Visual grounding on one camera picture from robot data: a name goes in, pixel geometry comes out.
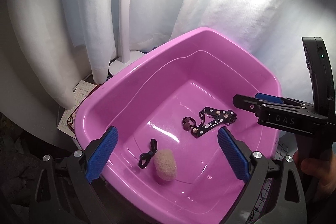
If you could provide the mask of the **person right hand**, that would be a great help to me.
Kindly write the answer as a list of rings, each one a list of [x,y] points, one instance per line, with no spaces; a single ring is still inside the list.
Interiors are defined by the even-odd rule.
[[[299,151],[295,151],[293,159],[298,171],[303,189],[313,186],[313,192],[318,195],[331,195],[335,192],[335,153],[330,150],[328,160],[306,158],[299,159]]]

